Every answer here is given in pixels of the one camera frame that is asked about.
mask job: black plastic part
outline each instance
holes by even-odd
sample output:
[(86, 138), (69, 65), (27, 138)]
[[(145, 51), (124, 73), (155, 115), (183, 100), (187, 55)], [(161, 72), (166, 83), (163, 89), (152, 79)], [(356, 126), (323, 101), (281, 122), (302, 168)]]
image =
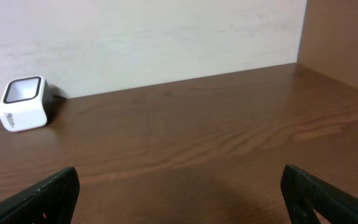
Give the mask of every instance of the black plastic part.
[(45, 114), (47, 115), (48, 122), (51, 118), (53, 104), (53, 94), (50, 89), (48, 82), (45, 80), (44, 93), (42, 94), (42, 107), (44, 108)]
[(357, 198), (294, 165), (285, 166), (281, 191), (293, 224), (320, 223), (313, 210), (332, 224), (358, 224)]
[(80, 192), (74, 167), (67, 167), (0, 202), (0, 224), (69, 224)]

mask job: white cube device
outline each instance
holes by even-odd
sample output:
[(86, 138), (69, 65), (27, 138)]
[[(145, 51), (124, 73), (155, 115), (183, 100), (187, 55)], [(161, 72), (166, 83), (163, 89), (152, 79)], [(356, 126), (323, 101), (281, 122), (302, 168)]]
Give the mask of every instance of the white cube device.
[(43, 77), (13, 80), (0, 102), (0, 120), (8, 131), (14, 132), (44, 126), (52, 101), (52, 92)]

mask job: wooden side panel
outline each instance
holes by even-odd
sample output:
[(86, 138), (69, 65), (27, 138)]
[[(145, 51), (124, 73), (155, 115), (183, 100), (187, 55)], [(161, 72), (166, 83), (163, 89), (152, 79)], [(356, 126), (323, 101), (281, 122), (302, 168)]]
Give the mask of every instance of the wooden side panel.
[(358, 88), (358, 0), (309, 0), (298, 63)]

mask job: wooden tabletop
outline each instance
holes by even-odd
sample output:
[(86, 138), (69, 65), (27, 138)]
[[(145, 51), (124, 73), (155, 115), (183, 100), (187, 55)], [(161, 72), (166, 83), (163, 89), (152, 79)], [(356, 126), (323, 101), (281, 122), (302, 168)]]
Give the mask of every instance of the wooden tabletop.
[(0, 122), (0, 201), (74, 166), (72, 223), (289, 223), (294, 164), (358, 197), (358, 90), (296, 64), (86, 96)]

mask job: wood grain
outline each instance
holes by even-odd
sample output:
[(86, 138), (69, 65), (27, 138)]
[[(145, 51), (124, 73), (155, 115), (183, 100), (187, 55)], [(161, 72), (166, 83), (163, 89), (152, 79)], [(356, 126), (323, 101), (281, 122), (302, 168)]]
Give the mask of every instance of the wood grain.
[(309, 0), (298, 63), (358, 88), (358, 0)]
[(0, 200), (65, 166), (73, 223), (288, 223), (292, 163), (358, 197), (358, 90), (297, 64), (86, 96), (0, 124)]

